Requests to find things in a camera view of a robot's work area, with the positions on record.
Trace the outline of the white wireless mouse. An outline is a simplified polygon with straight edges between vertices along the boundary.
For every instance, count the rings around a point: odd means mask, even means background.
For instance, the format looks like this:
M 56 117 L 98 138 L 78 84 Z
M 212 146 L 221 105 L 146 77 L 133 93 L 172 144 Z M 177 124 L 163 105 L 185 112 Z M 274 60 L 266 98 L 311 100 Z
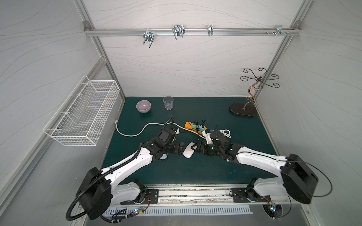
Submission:
M 198 147 L 197 144 L 195 144 L 193 142 L 189 143 L 186 146 L 185 150 L 183 151 L 183 156 L 188 158 L 188 159 L 191 158 L 192 155 L 194 154 L 194 152 L 197 150 L 197 147 Z

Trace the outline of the light blue wireless mouse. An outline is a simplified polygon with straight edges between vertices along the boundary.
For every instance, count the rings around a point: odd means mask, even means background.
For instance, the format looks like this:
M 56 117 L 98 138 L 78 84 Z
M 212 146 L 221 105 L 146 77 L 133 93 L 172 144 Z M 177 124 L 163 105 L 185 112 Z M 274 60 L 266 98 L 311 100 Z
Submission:
M 160 161 L 166 161 L 168 159 L 168 154 L 164 153 L 162 154 L 162 156 L 159 158 Z

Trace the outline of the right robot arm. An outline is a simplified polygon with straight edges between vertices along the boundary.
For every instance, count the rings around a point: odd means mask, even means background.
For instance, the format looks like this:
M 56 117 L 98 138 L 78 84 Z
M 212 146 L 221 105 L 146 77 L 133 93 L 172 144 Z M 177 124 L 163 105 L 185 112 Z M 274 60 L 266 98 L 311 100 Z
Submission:
M 313 171 L 316 167 L 296 154 L 280 156 L 255 151 L 241 144 L 231 143 L 220 131 L 207 133 L 204 140 L 190 144 L 189 149 L 273 174 L 273 178 L 257 178 L 251 183 L 253 192 L 259 196 L 288 195 L 303 204 L 310 204 L 315 197 L 319 182 Z

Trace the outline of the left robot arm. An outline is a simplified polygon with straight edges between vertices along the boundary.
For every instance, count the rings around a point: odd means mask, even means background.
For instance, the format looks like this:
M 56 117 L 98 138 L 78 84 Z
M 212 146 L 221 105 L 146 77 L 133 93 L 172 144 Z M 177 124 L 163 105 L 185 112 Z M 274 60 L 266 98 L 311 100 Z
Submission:
M 146 187 L 139 181 L 122 185 L 121 182 L 137 170 L 156 160 L 164 160 L 169 153 L 182 154 L 184 143 L 177 142 L 174 117 L 170 117 L 160 134 L 150 141 L 140 143 L 137 151 L 107 168 L 90 169 L 79 187 L 75 199 L 66 211 L 66 220 L 73 221 L 86 215 L 94 220 L 102 218 L 109 223 L 118 223 L 122 218 L 104 217 L 114 204 L 132 201 L 141 203 L 146 197 Z

